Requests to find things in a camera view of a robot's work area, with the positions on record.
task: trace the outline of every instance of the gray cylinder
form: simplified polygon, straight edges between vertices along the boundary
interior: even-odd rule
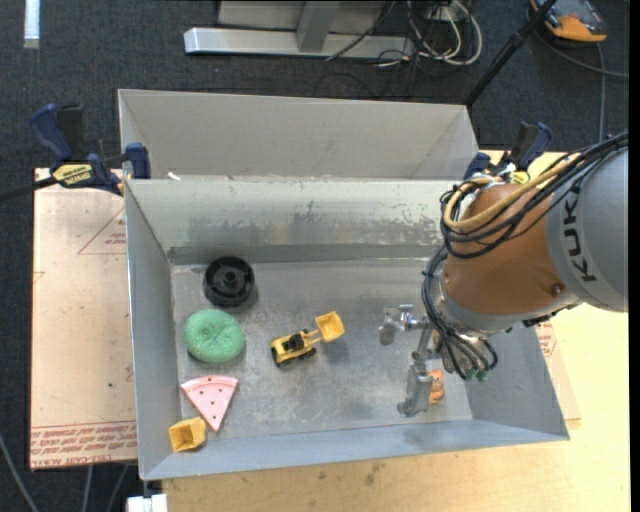
[[[628,149],[554,193],[546,240],[558,276],[583,302],[628,310]]]

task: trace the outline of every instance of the clamp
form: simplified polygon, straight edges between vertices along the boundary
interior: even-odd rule
[[[507,173],[513,181],[526,183],[529,181],[529,166],[549,148],[552,140],[551,130],[545,124],[521,121],[512,149],[502,154],[500,162],[492,164],[489,155],[479,152],[467,167],[464,179],[468,180],[476,174],[500,176]]]
[[[55,162],[49,168],[48,178],[0,194],[0,203],[55,184],[64,188],[95,188],[121,196],[122,180],[111,172],[111,168],[127,161],[133,168],[132,177],[151,177],[148,153],[140,143],[131,143],[124,153],[107,159],[100,158],[96,153],[86,154],[83,112],[84,106],[81,104],[58,109],[55,103],[49,103],[31,116],[31,132],[40,144],[53,152]]]

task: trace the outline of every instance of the small yellow object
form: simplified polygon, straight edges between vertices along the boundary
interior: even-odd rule
[[[319,341],[328,343],[344,334],[344,325],[335,311],[316,317],[318,329],[303,329],[287,336],[276,338],[270,343],[271,355],[278,367],[289,364],[294,359],[307,359],[316,353],[312,345]]]
[[[207,439],[207,424],[202,418],[189,418],[169,427],[174,452],[193,450]]]
[[[527,171],[515,171],[513,173],[513,181],[519,183],[520,185],[524,185],[529,181],[529,173]]]
[[[88,163],[65,164],[53,171],[52,176],[67,187],[91,179],[91,165]]]
[[[429,372],[429,375],[433,377],[431,392],[429,393],[429,405],[435,405],[440,402],[444,396],[444,384],[442,382],[444,374],[442,373],[442,370],[435,369],[432,372]]]

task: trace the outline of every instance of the orange object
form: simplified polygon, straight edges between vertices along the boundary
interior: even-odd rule
[[[554,27],[551,23],[545,22],[546,27],[555,36],[572,41],[596,43],[604,41],[607,38],[607,34],[593,34],[575,14],[560,16],[558,21],[560,22],[558,27]]]
[[[207,425],[202,418],[189,418],[169,427],[174,452],[193,450],[207,439]]]
[[[442,370],[436,369],[428,373],[433,377],[433,383],[431,384],[431,392],[429,393],[429,405],[434,405],[442,400],[444,396],[444,384],[442,379],[444,374]]]

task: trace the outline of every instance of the black floor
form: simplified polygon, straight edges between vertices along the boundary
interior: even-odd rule
[[[527,38],[471,107],[481,147],[508,147],[521,120],[547,124],[554,133],[551,149],[558,151],[628,129],[629,81],[619,75],[629,67],[629,1],[592,3],[608,24],[602,55],[598,47],[552,50],[535,34]],[[398,4],[400,12],[404,3]],[[117,153],[120,88],[465,103],[500,49],[525,24],[527,4],[473,2],[484,37],[473,65],[428,61],[415,72],[410,67],[394,72],[347,59],[186,56],[183,33],[214,22],[209,1],[43,0],[40,49],[24,49],[24,2],[2,2],[0,193],[29,184],[32,168],[53,163],[28,124],[47,103],[84,103],[88,145],[97,149],[100,141],[106,154]],[[389,20],[401,23],[402,15],[394,13]],[[603,63],[605,75],[597,71]],[[30,196],[0,204],[0,433],[42,512],[79,511],[88,469],[32,473],[27,465],[32,207]],[[87,510],[106,510],[122,472],[117,464],[94,468]],[[126,496],[144,491],[135,468],[127,469],[119,491],[113,510],[120,510]],[[0,458],[0,511],[23,510],[29,507]]]

